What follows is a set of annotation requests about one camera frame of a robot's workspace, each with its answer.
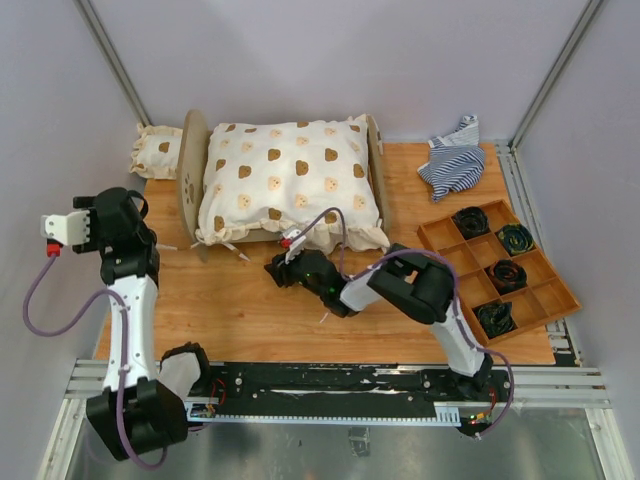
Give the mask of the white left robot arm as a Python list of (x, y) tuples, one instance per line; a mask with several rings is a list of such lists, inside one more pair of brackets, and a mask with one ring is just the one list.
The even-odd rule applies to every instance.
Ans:
[(111, 304), (111, 344), (102, 391), (88, 399), (87, 418), (112, 456), (156, 470), (143, 455), (187, 438), (185, 401), (207, 393), (214, 371), (204, 349), (188, 342), (154, 356), (153, 333), (159, 290), (156, 233), (146, 224), (149, 206), (137, 191), (113, 187), (77, 196), (87, 234), (76, 253), (98, 252), (102, 295)]

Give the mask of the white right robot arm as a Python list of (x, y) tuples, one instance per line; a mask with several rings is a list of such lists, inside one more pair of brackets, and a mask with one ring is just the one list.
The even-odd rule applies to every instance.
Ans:
[(474, 400), (487, 391), (493, 360), (463, 315), (456, 274), (437, 255), (394, 244), (365, 271), (345, 277), (324, 253), (302, 249), (274, 256), (264, 269), (278, 287), (298, 284), (341, 318), (387, 301), (429, 327), (446, 354), (451, 382), (460, 397)]

